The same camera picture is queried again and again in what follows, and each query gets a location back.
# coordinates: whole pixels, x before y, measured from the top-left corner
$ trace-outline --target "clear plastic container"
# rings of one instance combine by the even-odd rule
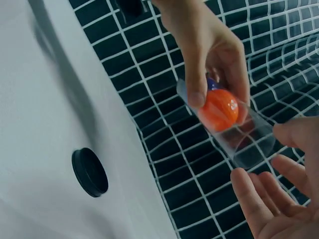
[[[223,90],[224,93],[226,91],[210,78],[207,78],[207,84],[207,94],[211,93],[209,91]],[[176,90],[187,104],[187,90],[184,80],[177,82]],[[203,114],[202,109],[190,108],[228,154],[236,167],[252,168],[273,152],[276,140],[273,137],[272,126],[231,93],[226,93],[225,98],[217,100],[218,106],[211,104],[210,107],[205,108],[206,113],[210,111],[213,117],[208,117],[210,114]],[[231,109],[225,110],[225,107],[220,103],[223,100],[228,102],[226,106]],[[222,124],[218,124],[216,119],[222,119]]]

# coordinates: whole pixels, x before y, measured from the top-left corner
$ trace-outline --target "fingernail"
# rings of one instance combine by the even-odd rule
[[[191,93],[188,99],[188,103],[195,108],[199,108],[204,106],[205,104],[205,96],[202,93]]]

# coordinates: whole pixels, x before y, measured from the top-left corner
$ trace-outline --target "fingers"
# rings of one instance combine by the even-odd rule
[[[290,217],[294,212],[291,211],[293,206],[297,204],[295,201],[281,188],[274,176],[269,172],[263,172],[258,175],[261,183],[264,185],[267,194],[275,203],[281,213]]]
[[[258,238],[262,229],[274,215],[258,195],[250,177],[244,169],[238,168],[233,170],[230,177],[234,192],[249,228],[254,238]]]
[[[271,197],[268,195],[264,185],[260,181],[259,177],[256,174],[249,174],[249,177],[251,181],[253,182],[256,192],[260,196],[260,198],[263,200],[265,205],[269,208],[269,210],[273,213],[274,216],[278,216],[280,214],[279,209],[276,207],[275,203],[271,199]]]
[[[319,118],[297,118],[285,124],[276,124],[274,135],[281,144],[307,152],[319,143]]]
[[[292,159],[278,155],[272,161],[272,166],[308,198],[311,197],[311,188],[305,167]]]
[[[188,104],[194,108],[204,106],[207,93],[205,61],[207,52],[183,51]]]
[[[242,102],[250,105],[250,86],[247,74],[245,50],[239,41],[231,49],[233,61],[225,66],[225,76],[230,91]]]

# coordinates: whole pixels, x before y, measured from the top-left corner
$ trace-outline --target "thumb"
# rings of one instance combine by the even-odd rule
[[[319,117],[296,118],[276,124],[274,135],[283,145],[310,151],[319,144]]]
[[[207,80],[205,75],[205,63],[207,54],[199,51],[184,53],[186,87],[188,104],[194,108],[204,106],[206,102]]]

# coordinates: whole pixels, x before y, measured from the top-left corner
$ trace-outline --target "white bathtub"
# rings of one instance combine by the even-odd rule
[[[176,238],[135,126],[71,6],[44,5],[74,72],[60,73],[43,50],[27,1],[0,2],[1,238]],[[107,173],[100,198],[74,175],[71,155],[83,147]]]

